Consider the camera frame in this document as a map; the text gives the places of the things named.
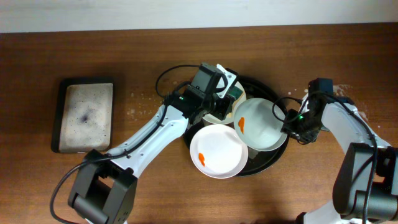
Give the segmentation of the pale blue plate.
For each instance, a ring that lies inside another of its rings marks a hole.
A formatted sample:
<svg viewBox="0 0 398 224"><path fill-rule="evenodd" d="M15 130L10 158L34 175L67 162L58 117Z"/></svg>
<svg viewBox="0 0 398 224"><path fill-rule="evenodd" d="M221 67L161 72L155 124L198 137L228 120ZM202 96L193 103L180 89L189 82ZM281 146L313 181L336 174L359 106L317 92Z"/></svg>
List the pale blue plate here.
<svg viewBox="0 0 398 224"><path fill-rule="evenodd" d="M248 147L257 151L273 151L287 139L281 132L283 122L272 112L273 102L251 98L241 103L234 113L234 128Z"/></svg>

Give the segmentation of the black rectangular soap tray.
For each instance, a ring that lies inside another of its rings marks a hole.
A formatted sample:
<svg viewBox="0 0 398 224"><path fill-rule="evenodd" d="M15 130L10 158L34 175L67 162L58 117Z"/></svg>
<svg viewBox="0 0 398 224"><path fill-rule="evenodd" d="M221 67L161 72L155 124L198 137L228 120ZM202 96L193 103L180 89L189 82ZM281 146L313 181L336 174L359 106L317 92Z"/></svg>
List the black rectangular soap tray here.
<svg viewBox="0 0 398 224"><path fill-rule="evenodd" d="M55 153L105 151L111 146L114 80L74 77L58 88L50 148Z"/></svg>

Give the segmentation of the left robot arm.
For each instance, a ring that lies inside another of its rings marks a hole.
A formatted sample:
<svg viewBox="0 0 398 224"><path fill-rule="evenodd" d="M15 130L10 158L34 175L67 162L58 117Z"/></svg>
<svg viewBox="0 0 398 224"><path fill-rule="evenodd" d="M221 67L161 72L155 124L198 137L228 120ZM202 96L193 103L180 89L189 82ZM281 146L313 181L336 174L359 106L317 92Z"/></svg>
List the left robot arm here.
<svg viewBox="0 0 398 224"><path fill-rule="evenodd" d="M90 223L125 223L134 206L138 178L152 160L204 115L225 118L241 95L234 85L210 89L180 84L125 143L106 154L92 150L73 168L77 176L68 205Z"/></svg>

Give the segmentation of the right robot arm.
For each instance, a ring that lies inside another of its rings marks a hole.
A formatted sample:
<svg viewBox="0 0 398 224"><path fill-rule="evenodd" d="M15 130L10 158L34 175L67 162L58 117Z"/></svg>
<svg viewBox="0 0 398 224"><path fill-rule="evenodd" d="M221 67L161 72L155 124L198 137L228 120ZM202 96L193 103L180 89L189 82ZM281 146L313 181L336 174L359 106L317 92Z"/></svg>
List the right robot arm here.
<svg viewBox="0 0 398 224"><path fill-rule="evenodd" d="M345 158L332 200L296 223L382 223L397 220L397 148L382 140L351 103L317 101L300 114L289 110L281 131L301 144L316 140L321 129L334 135Z"/></svg>

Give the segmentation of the round black tray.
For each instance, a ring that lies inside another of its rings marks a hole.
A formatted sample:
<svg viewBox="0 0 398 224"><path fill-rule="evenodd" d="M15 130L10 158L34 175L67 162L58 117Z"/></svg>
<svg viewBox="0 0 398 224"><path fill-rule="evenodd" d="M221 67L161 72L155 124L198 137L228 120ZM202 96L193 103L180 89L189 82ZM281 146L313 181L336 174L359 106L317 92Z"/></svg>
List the round black tray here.
<svg viewBox="0 0 398 224"><path fill-rule="evenodd" d="M263 84L259 80L256 80L255 78L240 76L238 82L242 84L245 92L251 98L264 98L271 102L275 102L276 100L279 99L279 96L273 89L271 89L266 84ZM205 127L204 122L200 121L199 123L197 123L188 131L185 132L185 134L183 135L183 140L187 148L190 147L190 143L194 135L204 127ZM276 163L282 157L288 145L288 142L289 142L289 137L287 137L286 140L283 140L282 145L279 146L277 149L274 149L273 151L262 152L251 149L249 147L248 161L245 167L238 174L236 174L236 176L244 177L244 176L256 175L270 168L274 163Z"/></svg>

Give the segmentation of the pink white plate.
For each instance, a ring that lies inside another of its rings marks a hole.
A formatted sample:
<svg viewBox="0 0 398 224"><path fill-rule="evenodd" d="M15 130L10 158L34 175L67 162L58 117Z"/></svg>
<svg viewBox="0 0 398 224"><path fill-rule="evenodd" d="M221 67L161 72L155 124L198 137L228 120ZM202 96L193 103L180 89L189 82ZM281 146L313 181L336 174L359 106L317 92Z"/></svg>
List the pink white plate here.
<svg viewBox="0 0 398 224"><path fill-rule="evenodd" d="M248 161L247 145L233 128L222 124L205 126L196 132L189 151L195 167L215 179L236 176Z"/></svg>

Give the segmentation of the green yellow sponge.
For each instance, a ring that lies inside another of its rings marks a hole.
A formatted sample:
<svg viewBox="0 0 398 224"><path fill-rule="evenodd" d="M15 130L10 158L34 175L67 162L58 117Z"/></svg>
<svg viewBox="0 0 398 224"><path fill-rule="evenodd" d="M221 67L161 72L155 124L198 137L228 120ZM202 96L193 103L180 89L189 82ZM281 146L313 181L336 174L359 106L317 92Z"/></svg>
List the green yellow sponge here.
<svg viewBox="0 0 398 224"><path fill-rule="evenodd" d="M243 91L236 86L230 88L228 91L228 95L230 97L232 97L234 99L234 101L237 101L242 96L242 94L243 94Z"/></svg>

